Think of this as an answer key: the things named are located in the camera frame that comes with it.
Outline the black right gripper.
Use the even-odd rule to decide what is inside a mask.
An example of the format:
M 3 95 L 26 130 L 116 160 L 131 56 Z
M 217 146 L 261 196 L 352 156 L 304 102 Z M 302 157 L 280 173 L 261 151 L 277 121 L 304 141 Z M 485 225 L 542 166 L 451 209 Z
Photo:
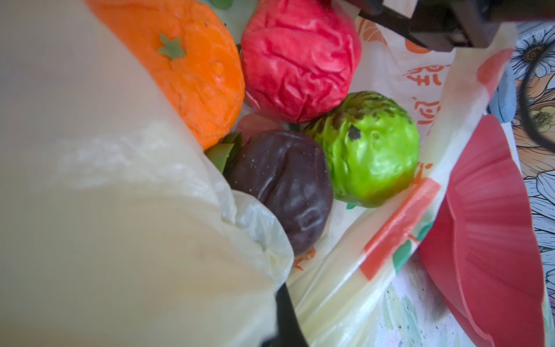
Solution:
M 454 48 L 485 49 L 491 45 L 502 23 L 554 19 L 554 2 L 537 1 L 417 1 L 407 17 L 383 1 L 351 1 L 366 20 L 381 25 L 416 45 L 431 51 Z

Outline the red flower-shaped plate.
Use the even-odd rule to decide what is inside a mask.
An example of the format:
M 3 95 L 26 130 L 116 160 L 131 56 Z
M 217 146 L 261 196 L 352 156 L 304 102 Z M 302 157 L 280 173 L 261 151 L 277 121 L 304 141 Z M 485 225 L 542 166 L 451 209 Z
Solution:
M 476 346 L 544 346 L 545 286 L 526 186 L 493 116 L 456 163 L 423 264 Z

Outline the yellowish plastic bag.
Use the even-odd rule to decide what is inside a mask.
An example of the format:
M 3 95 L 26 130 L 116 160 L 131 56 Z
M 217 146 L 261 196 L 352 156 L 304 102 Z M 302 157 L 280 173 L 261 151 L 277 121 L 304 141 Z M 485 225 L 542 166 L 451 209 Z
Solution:
M 367 279 L 364 247 L 419 235 L 498 82 L 517 30 L 426 56 L 363 44 L 353 89 L 407 104 L 403 73 L 446 63 L 444 109 L 421 128 L 432 167 L 383 207 L 336 202 L 304 271 L 277 219 L 234 192 L 147 70 L 84 1 L 1 3 L 1 345 L 256 346 L 290 287 L 313 346 L 374 346 L 394 243 Z

